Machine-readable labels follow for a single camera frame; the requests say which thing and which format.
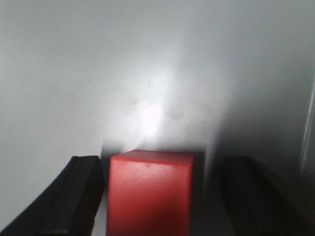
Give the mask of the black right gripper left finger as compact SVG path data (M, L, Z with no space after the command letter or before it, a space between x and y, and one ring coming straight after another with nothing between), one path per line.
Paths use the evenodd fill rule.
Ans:
M98 156L74 156L2 236L89 236L104 191Z

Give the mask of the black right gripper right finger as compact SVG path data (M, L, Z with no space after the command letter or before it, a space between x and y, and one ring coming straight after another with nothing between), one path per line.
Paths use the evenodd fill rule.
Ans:
M221 195L237 236L313 236L305 217L249 157L228 156L221 165Z

